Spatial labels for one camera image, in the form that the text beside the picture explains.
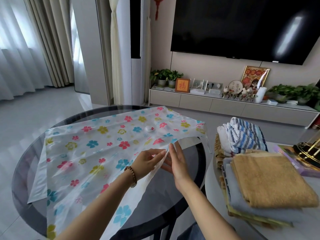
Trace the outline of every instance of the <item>round glass table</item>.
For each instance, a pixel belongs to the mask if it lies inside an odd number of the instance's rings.
[[[111,116],[115,114],[146,109],[145,106],[115,105],[92,109],[79,113],[53,127],[69,125],[81,121]],[[14,205],[22,219],[38,233],[46,236],[46,201],[38,200],[27,204],[35,178],[45,134],[38,137],[20,158],[12,180]],[[201,186],[206,172],[206,154],[202,143],[183,150],[190,176]],[[122,228],[111,239],[143,239],[154,235],[160,239],[162,229],[166,228],[166,239],[170,238],[176,219],[188,205],[182,194],[176,189],[173,176],[159,170],[149,185],[137,208]]]

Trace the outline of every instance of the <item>purple box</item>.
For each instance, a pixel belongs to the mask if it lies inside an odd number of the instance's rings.
[[[317,169],[311,168],[314,166],[308,167],[304,165],[303,162],[299,160],[301,158],[294,152],[294,149],[292,148],[292,146],[275,145],[273,147],[273,150],[275,152],[280,152],[283,155],[285,155],[290,160],[292,165],[295,167],[295,169],[299,172],[301,176],[320,178],[320,169],[317,170]]]

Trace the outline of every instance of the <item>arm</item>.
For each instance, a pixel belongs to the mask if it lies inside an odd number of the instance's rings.
[[[162,149],[149,149],[141,152],[131,166],[137,180],[150,173],[165,153],[166,150]],[[133,183],[131,171],[124,171],[71,222],[56,240],[99,240],[123,196]]]
[[[188,173],[187,164],[178,142],[169,145],[170,157],[165,159],[162,168],[174,176],[177,189],[186,199],[206,240],[240,240],[236,232],[212,206]]]

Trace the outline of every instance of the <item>wooden bead bracelet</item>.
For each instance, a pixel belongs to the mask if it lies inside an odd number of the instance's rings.
[[[134,188],[136,185],[137,185],[137,178],[136,178],[136,175],[134,174],[134,170],[132,169],[131,166],[126,166],[124,168],[124,170],[126,171],[127,169],[130,169],[131,173],[132,173],[132,176],[133,176],[133,180],[134,180],[134,184],[131,185],[131,188]]]

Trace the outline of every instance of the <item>beige wall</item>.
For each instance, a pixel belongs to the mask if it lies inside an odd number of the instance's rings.
[[[246,65],[260,65],[261,61],[171,52],[175,5],[176,0],[163,0],[159,6],[158,20],[155,21],[156,3],[151,0],[152,69],[170,68],[171,65],[171,70],[183,72],[186,78],[205,79],[227,85],[232,80],[241,79]],[[262,62],[261,67],[271,68],[265,83],[269,88],[280,83],[290,85],[317,83],[320,78],[320,39],[303,65]]]

